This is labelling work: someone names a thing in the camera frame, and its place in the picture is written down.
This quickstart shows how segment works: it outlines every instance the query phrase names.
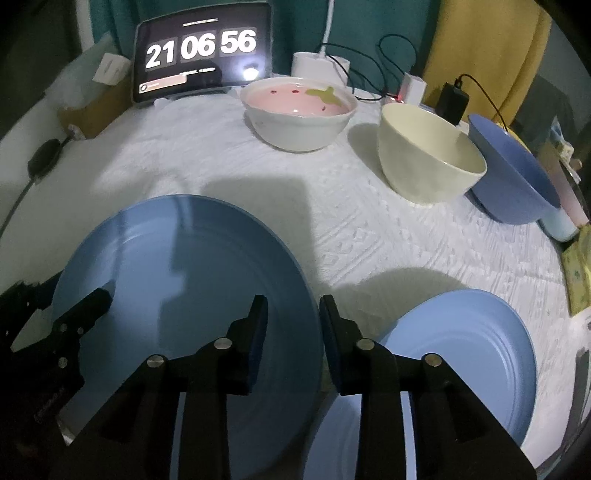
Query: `white cable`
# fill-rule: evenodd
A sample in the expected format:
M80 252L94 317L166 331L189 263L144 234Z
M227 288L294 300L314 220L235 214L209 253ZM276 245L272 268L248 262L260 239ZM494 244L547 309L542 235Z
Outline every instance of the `white cable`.
M326 45L330 37L330 27L332 26L332 15L333 11L335 10L335 0L329 0L329 10L326 13L326 27L324 28L324 37L322 37L323 45L320 47L320 57L324 57L326 55Z

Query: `teal curtain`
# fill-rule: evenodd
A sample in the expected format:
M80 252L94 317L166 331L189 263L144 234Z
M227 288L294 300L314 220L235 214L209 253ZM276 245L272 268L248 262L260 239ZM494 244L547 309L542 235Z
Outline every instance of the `teal curtain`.
M406 35L419 50L416 71L420 73L433 40L439 1L335 0L329 41L378 59L376 43L382 35ZM135 27L139 22L186 8L224 3L228 0L92 0L93 35L98 40L110 31L121 52L131 57ZM273 8L273 72L289 74L293 53L313 51L322 41L328 1L271 0L270 3ZM404 40L389 38L384 50L404 71L415 63L413 50ZM329 47L327 52L346 57L353 68L381 88L382 77L370 60L340 48ZM395 67L389 68L396 74L396 78L389 76L389 88L396 91L401 74Z

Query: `white tablecloth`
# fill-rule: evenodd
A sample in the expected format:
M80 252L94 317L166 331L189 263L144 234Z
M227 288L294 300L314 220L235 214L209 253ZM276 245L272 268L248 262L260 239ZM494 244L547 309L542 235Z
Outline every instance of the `white tablecloth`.
M226 200L291 249L319 298L377 337L422 301L462 287L506 300L530 332L538 367L523 449L535 465L556 450L571 406L584 319L569 319L558 253L533 223L496 223L464 196L409 204L385 182L376 154L379 105L366 103L329 147L278 151L245 123L231 95L131 109L94 140L71 142L24 199L0 243L0 291L62 269L101 221L149 197ZM43 319L19 339L47 331Z

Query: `metal screw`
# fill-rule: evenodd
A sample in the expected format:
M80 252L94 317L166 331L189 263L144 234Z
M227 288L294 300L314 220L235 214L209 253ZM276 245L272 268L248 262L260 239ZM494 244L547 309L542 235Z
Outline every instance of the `metal screw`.
M232 346L232 341L229 338L220 337L213 343L213 346L218 350L228 350Z
M425 361L427 365L431 365L431 367L439 367L441 365L441 357L436 353L430 353L425 357Z
M164 363L164 357L162 355L151 355L146 360L146 363L150 368L158 368Z
M370 340L369 338L362 338L355 345L357 345L357 348L359 350L371 350L372 348L374 348L375 343L373 340Z

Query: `cream bowl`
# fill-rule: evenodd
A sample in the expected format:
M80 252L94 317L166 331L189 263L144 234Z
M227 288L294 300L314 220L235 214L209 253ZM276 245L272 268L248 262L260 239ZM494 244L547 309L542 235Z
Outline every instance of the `cream bowl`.
M466 134L434 113L405 103L382 108L378 154L392 188L410 202L446 202L486 173L486 161Z

